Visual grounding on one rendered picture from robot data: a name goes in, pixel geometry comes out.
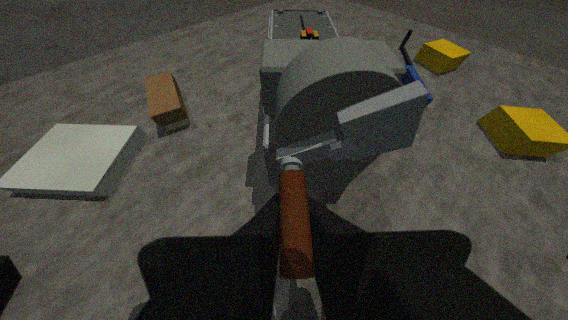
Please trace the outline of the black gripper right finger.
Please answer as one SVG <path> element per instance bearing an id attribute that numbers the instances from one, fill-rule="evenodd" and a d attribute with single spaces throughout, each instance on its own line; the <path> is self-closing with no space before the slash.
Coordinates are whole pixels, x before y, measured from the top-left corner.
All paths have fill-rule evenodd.
<path id="1" fill-rule="evenodd" d="M 472 244 L 450 230 L 368 233 L 308 196 L 316 283 L 326 320 L 364 320 L 377 267 L 459 261 Z"/>

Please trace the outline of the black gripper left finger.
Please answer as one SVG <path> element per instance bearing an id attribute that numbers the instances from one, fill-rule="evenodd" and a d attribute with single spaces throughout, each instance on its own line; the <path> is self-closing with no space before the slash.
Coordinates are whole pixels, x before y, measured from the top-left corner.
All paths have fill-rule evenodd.
<path id="1" fill-rule="evenodd" d="M 249 320 L 271 320 L 279 256 L 279 193 L 231 236 L 163 237 L 137 263 L 150 296 L 159 289 L 242 287 Z"/>

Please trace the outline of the black l-shaped bar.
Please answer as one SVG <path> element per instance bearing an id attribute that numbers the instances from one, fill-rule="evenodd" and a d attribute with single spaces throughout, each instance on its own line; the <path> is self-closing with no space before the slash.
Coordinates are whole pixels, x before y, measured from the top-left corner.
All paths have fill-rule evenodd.
<path id="1" fill-rule="evenodd" d="M 409 39 L 412 32 L 413 32 L 413 30 L 409 29 L 407 35 L 405 36 L 404 40 L 402 41 L 401 45 L 399 46 L 401 53 L 402 53 L 407 65 L 412 65 L 412 62 L 410 60 L 410 57 L 409 57 L 407 50 L 405 49 L 404 45 L 406 44 L 406 42 Z"/>

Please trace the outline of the yellow block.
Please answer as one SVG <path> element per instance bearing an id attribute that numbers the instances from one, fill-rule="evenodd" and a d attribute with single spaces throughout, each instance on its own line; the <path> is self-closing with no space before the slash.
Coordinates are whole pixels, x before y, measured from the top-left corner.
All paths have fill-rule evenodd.
<path id="1" fill-rule="evenodd" d="M 443 38 L 425 43 L 414 59 L 440 74 L 458 68 L 470 54 Z"/>
<path id="2" fill-rule="evenodd" d="M 502 153 L 547 157 L 568 149 L 568 133 L 542 109 L 499 105 L 477 120 Z"/>

